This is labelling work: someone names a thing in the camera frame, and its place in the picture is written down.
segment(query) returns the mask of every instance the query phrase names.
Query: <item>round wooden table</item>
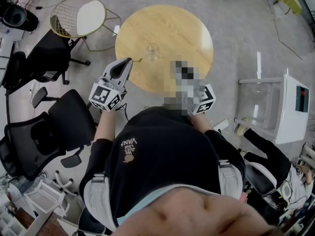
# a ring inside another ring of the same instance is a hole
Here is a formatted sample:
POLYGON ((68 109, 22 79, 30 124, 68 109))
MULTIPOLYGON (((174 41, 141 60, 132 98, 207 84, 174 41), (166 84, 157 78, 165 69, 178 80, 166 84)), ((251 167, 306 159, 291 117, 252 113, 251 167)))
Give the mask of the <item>round wooden table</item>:
POLYGON ((133 63, 129 79, 153 93, 176 90, 170 75, 174 61, 188 61, 204 79, 213 60, 212 39, 204 24, 190 12, 170 5, 149 6, 132 14, 118 33, 115 51, 117 59, 142 59, 133 63), (154 61, 147 51, 151 43, 159 46, 154 61))

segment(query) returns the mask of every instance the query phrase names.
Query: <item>strap buckle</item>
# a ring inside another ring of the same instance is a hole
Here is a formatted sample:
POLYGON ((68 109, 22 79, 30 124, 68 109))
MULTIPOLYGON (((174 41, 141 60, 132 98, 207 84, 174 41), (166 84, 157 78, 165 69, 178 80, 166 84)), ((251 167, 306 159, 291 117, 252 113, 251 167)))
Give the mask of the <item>strap buckle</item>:
POLYGON ((219 160, 219 168, 228 168, 228 167, 232 167, 232 165, 227 159, 219 160))
POLYGON ((105 183, 105 172, 95 173, 92 178, 92 183, 105 183))

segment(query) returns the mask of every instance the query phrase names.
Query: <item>glass cup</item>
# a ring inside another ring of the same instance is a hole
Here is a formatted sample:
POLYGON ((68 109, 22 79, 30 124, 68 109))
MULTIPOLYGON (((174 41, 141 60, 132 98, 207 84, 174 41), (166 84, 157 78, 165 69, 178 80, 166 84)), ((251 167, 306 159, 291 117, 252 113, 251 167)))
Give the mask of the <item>glass cup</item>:
POLYGON ((147 58, 149 61, 155 61, 158 59, 159 46, 156 43, 150 43, 147 47, 147 58))

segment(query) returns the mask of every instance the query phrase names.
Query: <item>light blue fabric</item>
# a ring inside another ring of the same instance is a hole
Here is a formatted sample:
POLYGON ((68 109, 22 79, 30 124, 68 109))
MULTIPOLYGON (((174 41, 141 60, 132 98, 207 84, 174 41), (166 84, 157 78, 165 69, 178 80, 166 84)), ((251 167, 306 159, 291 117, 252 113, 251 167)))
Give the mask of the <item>light blue fabric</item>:
POLYGON ((133 215, 137 211, 141 210, 142 208, 148 206, 150 203, 152 203, 154 200, 165 194, 166 192, 179 188, 179 187, 186 187, 189 189, 192 189, 194 191, 200 192, 205 195, 218 195, 218 193, 214 193, 211 191, 206 191, 204 189, 201 189, 199 187, 193 186, 193 185, 187 185, 187 184, 173 184, 169 185, 163 188, 160 188, 158 190, 155 190, 151 192, 149 195, 147 195, 145 198, 143 198, 139 203, 137 203, 125 216, 117 218, 117 222, 119 225, 121 225, 129 216, 133 215))

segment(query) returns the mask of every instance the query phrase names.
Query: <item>gray floor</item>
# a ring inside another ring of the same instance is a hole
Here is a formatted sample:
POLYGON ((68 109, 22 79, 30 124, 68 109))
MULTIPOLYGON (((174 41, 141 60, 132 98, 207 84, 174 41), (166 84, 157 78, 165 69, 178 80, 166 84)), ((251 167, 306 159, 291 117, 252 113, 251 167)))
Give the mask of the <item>gray floor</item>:
MULTIPOLYGON (((41 0, 37 4, 48 6, 61 0, 41 0)), ((207 112, 207 117, 218 123, 224 118, 244 117, 245 113, 253 115, 255 105, 259 106, 259 114, 264 109, 264 102, 255 102, 253 96, 261 97, 264 89, 256 87, 241 88, 238 86, 240 78, 256 78, 257 61, 256 53, 261 52, 262 71, 261 77, 278 77, 288 71, 295 79, 299 80, 311 91, 315 89, 315 52, 310 30, 303 19, 292 12, 287 15, 286 5, 280 3, 273 5, 274 0, 102 0, 104 4, 124 21, 135 11, 153 4, 170 4, 182 7, 196 15, 209 30, 214 46, 214 62, 207 76, 217 97, 213 109, 207 112)), ((35 11, 41 21, 40 28, 33 34, 25 33, 20 43, 20 50, 27 54, 34 45, 49 30, 49 18, 52 8, 35 11)), ((115 38, 98 31, 88 38, 88 42, 95 47, 105 47, 114 43, 115 38)), ((90 53, 84 44, 78 45, 72 52, 74 58, 89 59, 92 64, 84 67, 71 64, 69 69, 70 85, 63 86, 61 78, 54 83, 39 84, 35 88, 45 86, 50 96, 61 96, 71 88, 79 91, 85 101, 88 100, 92 84, 97 81, 105 66, 115 60, 114 50, 103 53, 90 53)), ((29 89, 31 83, 15 92, 11 97, 12 121, 30 119, 32 116, 46 111, 51 103, 41 104, 34 112, 31 104, 29 89)), ((158 106, 163 98, 142 91, 132 83, 127 82, 128 103, 127 114, 134 116, 144 107, 158 106)), ((311 98, 311 113, 314 113, 314 101, 311 98)), ((126 123, 122 112, 117 113, 117 132, 126 123)), ((256 151, 244 138, 235 134, 224 136, 235 147, 256 151)), ((311 143, 314 134, 307 132, 305 141, 311 143)), ((280 145, 279 148, 289 157, 300 153, 304 141, 280 145)), ((60 170, 63 178, 72 177, 75 186, 78 186, 87 165, 90 154, 89 148, 82 154, 82 164, 73 169, 65 169, 57 158, 47 165, 46 170, 50 177, 56 169, 60 170)))

